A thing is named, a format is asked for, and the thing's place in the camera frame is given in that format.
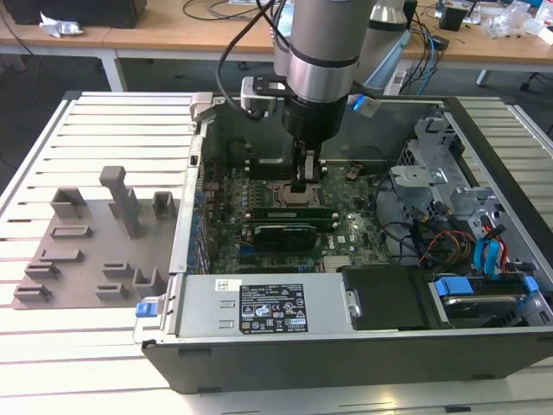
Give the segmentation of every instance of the blue latch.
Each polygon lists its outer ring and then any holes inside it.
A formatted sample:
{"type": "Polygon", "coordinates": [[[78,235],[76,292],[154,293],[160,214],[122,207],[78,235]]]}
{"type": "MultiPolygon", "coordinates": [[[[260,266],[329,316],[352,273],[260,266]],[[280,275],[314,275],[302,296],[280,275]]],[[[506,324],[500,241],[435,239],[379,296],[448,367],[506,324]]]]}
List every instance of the blue latch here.
{"type": "Polygon", "coordinates": [[[470,296],[473,287],[467,277],[441,277],[434,283],[438,296],[470,296]]]}
{"type": "Polygon", "coordinates": [[[528,288],[529,292],[539,291],[539,286],[537,285],[534,277],[524,277],[524,283],[526,284],[526,288],[528,288]]]}
{"type": "Polygon", "coordinates": [[[138,318],[156,317],[157,303],[138,303],[137,308],[135,309],[135,315],[138,318]]]}

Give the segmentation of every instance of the barcode sticker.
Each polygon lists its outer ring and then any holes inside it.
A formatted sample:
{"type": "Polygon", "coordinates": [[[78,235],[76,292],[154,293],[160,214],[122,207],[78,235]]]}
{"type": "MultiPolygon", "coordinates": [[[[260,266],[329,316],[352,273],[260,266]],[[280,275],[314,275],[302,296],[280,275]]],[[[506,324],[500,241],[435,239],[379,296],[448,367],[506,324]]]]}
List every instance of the barcode sticker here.
{"type": "Polygon", "coordinates": [[[216,279],[216,291],[240,291],[241,279],[216,279]]]}

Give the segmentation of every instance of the slotted metal table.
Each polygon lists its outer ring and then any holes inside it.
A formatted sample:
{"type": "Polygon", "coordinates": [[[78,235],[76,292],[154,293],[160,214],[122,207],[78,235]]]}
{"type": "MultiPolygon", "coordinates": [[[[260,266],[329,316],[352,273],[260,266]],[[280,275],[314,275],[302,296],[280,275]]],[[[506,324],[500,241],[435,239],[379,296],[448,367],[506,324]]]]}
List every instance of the slotted metal table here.
{"type": "MultiPolygon", "coordinates": [[[[468,407],[489,414],[553,411],[553,359],[506,380],[184,396],[169,389],[134,344],[134,309],[11,309],[13,291],[53,215],[49,202],[58,187],[78,186],[86,199],[106,199],[109,192],[98,176],[109,163],[125,167],[126,183],[138,198],[150,198],[160,189],[181,196],[194,134],[191,95],[67,97],[0,198],[2,414],[444,413],[468,407]]],[[[553,152],[545,135],[516,106],[496,99],[462,103],[551,224],[553,152]]],[[[467,162],[478,175],[469,156],[467,162]]],[[[479,180],[485,183],[484,177],[479,180]]]]}

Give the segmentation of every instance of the wooden desk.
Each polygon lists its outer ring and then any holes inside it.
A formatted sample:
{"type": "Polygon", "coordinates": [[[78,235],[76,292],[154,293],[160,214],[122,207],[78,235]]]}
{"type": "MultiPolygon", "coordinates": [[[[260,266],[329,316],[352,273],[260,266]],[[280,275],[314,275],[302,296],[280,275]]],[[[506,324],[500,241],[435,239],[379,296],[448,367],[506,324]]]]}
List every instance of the wooden desk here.
{"type": "MultiPolygon", "coordinates": [[[[28,26],[15,24],[3,6],[0,8],[0,12],[4,14],[10,28],[26,46],[102,48],[104,46],[104,38],[110,31],[110,28],[86,27],[83,35],[63,36],[60,39],[56,39],[55,37],[47,35],[38,25],[28,26]]],[[[1,21],[0,45],[20,46],[17,39],[11,34],[8,28],[6,28],[4,22],[1,21]]]]}
{"type": "MultiPolygon", "coordinates": [[[[440,67],[481,69],[483,72],[477,80],[478,85],[484,84],[491,70],[553,72],[553,47],[537,36],[492,39],[484,26],[464,23],[458,32],[441,30],[438,19],[434,17],[434,9],[423,14],[425,7],[434,3],[434,0],[419,1],[416,10],[432,35],[449,40],[440,67]]],[[[404,62],[401,66],[408,66],[410,61],[418,61],[422,55],[423,43],[418,36],[413,35],[404,50],[404,62]]]]}
{"type": "MultiPolygon", "coordinates": [[[[458,32],[439,30],[434,17],[423,14],[425,5],[435,0],[421,0],[417,8],[433,35],[450,40],[440,67],[488,70],[479,77],[481,85],[489,70],[521,72],[553,72],[553,47],[536,36],[490,39],[481,26],[465,25],[458,32]]],[[[148,0],[147,9],[135,29],[85,27],[78,36],[55,39],[36,26],[18,26],[7,16],[10,27],[34,54],[94,56],[102,60],[112,91],[125,91],[119,58],[217,60],[231,39],[244,27],[244,22],[203,22],[185,16],[185,0],[148,0]]],[[[197,16],[209,17],[204,2],[188,10],[197,16]]],[[[222,4],[221,13],[237,13],[246,7],[222,4]]],[[[0,53],[26,54],[13,35],[0,22],[0,53]]],[[[423,45],[412,36],[404,50],[400,68],[420,59],[423,45]]],[[[229,61],[272,61],[273,46],[268,25],[258,22],[237,45],[229,61]]]]}
{"type": "MultiPolygon", "coordinates": [[[[135,29],[85,26],[85,33],[47,35],[38,26],[20,26],[6,19],[33,54],[94,56],[102,60],[105,75],[114,92],[126,91],[119,58],[218,60],[232,38],[246,25],[239,21],[203,22],[184,15],[184,0],[148,0],[148,6],[135,29]]],[[[209,17],[205,3],[193,4],[189,13],[209,17]]],[[[238,13],[248,7],[223,4],[221,13],[238,13]]],[[[0,22],[0,54],[27,54],[0,22]]],[[[228,57],[229,61],[272,61],[273,46],[269,26],[260,21],[228,57]]]]}
{"type": "MultiPolygon", "coordinates": [[[[182,12],[183,0],[148,0],[148,6],[133,30],[111,29],[104,39],[106,48],[172,49],[217,52],[220,54],[244,27],[241,21],[203,22],[182,12]]],[[[187,8],[195,16],[211,17],[206,3],[187,8]]],[[[221,5],[217,11],[239,13],[251,7],[221,5]]],[[[235,53],[273,54],[269,25],[261,19],[234,49],[235,53]]]]}

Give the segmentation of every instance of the power supply label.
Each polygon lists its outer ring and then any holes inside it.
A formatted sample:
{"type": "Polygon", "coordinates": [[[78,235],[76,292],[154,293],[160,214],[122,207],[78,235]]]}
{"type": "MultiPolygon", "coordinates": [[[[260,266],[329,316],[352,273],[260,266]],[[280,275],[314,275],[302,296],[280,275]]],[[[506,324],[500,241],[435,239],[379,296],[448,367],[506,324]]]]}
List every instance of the power supply label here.
{"type": "Polygon", "coordinates": [[[303,284],[241,285],[239,320],[245,335],[307,332],[303,284]]]}

